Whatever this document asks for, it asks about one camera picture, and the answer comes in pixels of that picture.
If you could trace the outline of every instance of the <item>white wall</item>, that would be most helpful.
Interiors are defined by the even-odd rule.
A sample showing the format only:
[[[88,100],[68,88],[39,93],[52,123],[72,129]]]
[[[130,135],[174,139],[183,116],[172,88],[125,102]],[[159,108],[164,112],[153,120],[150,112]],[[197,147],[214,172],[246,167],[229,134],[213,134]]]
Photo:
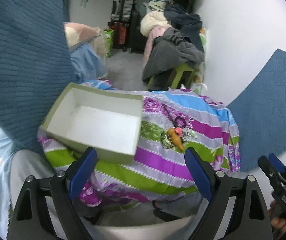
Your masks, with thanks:
[[[197,0],[194,9],[207,29],[204,83],[208,90],[202,92],[228,105],[277,48],[286,51],[286,1]],[[280,160],[286,165],[286,153]],[[251,173],[259,177],[269,205],[272,188],[267,178],[260,169]]]
[[[70,0],[70,21],[105,29],[110,22],[113,0],[89,0],[84,9],[80,1]]]

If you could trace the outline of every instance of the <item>gray carpet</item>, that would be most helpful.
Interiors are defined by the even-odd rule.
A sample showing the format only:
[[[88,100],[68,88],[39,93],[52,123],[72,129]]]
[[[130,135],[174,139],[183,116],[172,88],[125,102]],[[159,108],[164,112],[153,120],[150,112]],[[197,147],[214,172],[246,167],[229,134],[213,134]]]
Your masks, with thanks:
[[[107,79],[119,90],[146,90],[146,85],[142,81],[142,59],[142,54],[113,49],[112,56],[107,59]]]

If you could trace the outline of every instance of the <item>blue stripe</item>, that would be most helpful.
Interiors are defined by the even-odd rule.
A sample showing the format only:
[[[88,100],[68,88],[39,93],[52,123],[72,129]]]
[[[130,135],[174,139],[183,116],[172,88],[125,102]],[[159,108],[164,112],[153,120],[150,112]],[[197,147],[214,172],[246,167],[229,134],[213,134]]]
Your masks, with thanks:
[[[235,124],[235,120],[231,117],[229,118],[228,110],[226,108],[214,109],[202,98],[196,98],[188,95],[175,95],[171,94],[170,92],[165,92],[165,94],[168,99],[172,100],[176,104],[190,109],[195,109],[197,111],[208,112],[209,114],[216,115],[220,122],[229,122],[230,125]]]
[[[164,91],[163,90],[158,90],[158,91],[152,91],[152,93],[158,95],[158,94],[164,93]]]

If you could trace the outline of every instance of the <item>black plastic bracket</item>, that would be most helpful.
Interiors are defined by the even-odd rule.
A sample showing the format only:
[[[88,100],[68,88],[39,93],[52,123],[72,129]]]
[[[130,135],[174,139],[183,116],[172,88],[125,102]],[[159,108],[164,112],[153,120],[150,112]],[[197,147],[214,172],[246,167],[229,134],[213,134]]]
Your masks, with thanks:
[[[259,167],[270,180],[273,188],[272,196],[276,200],[276,206],[271,215],[286,219],[286,166],[273,154],[268,158],[262,156],[259,159]],[[280,230],[274,230],[274,239],[286,240],[286,232],[281,236]]]
[[[196,157],[193,160],[186,156],[186,159],[190,158],[187,166],[192,167],[191,162],[197,162],[200,158],[194,149],[188,150]],[[232,196],[236,196],[234,209],[225,236],[221,239],[272,239],[270,218],[255,177],[249,175],[246,179],[230,178],[223,171],[215,171],[212,167],[210,169],[209,164],[203,161],[199,164],[209,178],[211,192],[214,196],[189,240],[213,240],[215,238],[229,198]]]
[[[83,164],[89,161],[94,167],[96,152],[92,148],[88,148],[81,159],[73,162],[66,172],[59,171],[53,177],[46,179],[28,176],[17,199],[7,239],[60,239],[55,233],[45,199],[46,196],[51,196],[67,239],[92,240],[69,197],[72,186],[74,195],[79,194],[77,190],[82,189],[85,184],[84,179],[89,177],[88,173],[91,174],[90,168],[87,174],[82,169]]]

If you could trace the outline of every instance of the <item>green box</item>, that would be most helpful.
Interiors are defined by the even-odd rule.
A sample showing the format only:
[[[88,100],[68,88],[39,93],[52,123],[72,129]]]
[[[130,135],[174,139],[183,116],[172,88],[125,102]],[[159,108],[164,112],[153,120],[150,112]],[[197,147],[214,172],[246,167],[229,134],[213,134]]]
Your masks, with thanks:
[[[143,96],[70,83],[42,125],[52,138],[83,153],[95,148],[99,159],[133,161],[142,120]]]

